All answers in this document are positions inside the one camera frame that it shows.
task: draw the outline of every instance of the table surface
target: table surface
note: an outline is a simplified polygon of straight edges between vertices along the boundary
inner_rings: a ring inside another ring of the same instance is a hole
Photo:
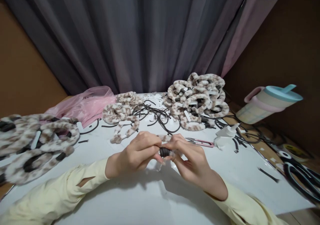
[[[155,102],[152,107],[161,108],[159,94],[148,94],[145,99]],[[140,131],[154,134],[166,134],[157,123],[152,122],[153,115],[148,115],[140,122]],[[81,135],[76,144],[75,152],[60,162],[56,167],[42,177],[22,186],[15,186],[3,199],[0,214],[23,197],[33,187],[48,179],[57,177],[80,163],[92,163],[120,152],[138,134],[134,133],[121,144],[111,144],[114,128],[104,128],[107,125],[99,121],[97,129],[91,133]],[[178,122],[171,119],[167,128],[175,130]],[[128,126],[124,126],[120,134],[124,134]],[[203,131],[190,132],[180,129],[184,137],[192,137],[205,141],[213,141],[219,130],[207,128]],[[233,141],[226,144],[223,150],[203,147],[210,167],[217,171],[226,181],[245,193],[254,195],[275,214],[292,212],[314,207],[301,196],[285,178],[250,146],[239,146],[239,153],[235,153]],[[268,172],[279,183],[258,170],[258,167]],[[145,171],[141,171],[123,178],[109,180],[105,184],[87,194],[75,211],[63,216],[56,224],[229,224],[227,216],[200,189],[185,182],[178,173],[176,166],[168,162],[160,166],[152,160]]]

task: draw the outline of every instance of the pink plastic bag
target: pink plastic bag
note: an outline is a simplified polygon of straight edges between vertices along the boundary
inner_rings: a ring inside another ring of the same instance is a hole
[[[108,104],[116,102],[116,97],[107,86],[89,88],[68,100],[49,108],[45,113],[57,118],[77,118],[85,128],[102,117],[102,110]]]

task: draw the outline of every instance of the cup handle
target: cup handle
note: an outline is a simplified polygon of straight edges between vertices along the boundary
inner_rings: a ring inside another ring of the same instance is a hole
[[[256,87],[255,89],[252,90],[251,93],[249,93],[245,98],[244,101],[245,103],[249,103],[251,98],[255,95],[257,95],[260,91],[262,91],[263,89],[265,89],[265,87]]]

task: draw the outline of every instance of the right hand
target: right hand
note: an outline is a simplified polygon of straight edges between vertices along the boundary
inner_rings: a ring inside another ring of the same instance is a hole
[[[162,141],[159,137],[146,131],[139,134],[120,153],[108,158],[105,168],[107,178],[133,173],[147,167],[151,159],[164,163],[158,154]]]
[[[181,134],[173,135],[170,142],[162,146],[179,150],[187,157],[188,160],[184,161],[178,153],[175,153],[174,157],[165,158],[176,164],[185,180],[199,186],[220,201],[227,199],[227,187],[219,174],[210,168],[202,147],[189,143]]]

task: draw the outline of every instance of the scissors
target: scissors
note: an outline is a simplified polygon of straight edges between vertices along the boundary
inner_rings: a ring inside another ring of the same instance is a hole
[[[320,203],[320,174],[294,160],[288,153],[280,151],[280,158],[284,162],[283,169],[288,181],[298,191],[313,202]],[[305,186],[302,187],[293,174]]]
[[[194,138],[186,138],[190,141],[190,143],[193,143],[195,145],[199,145],[199,146],[203,146],[203,147],[214,147],[213,142],[208,142],[208,141],[203,141],[203,140],[198,140],[198,139],[194,139]]]

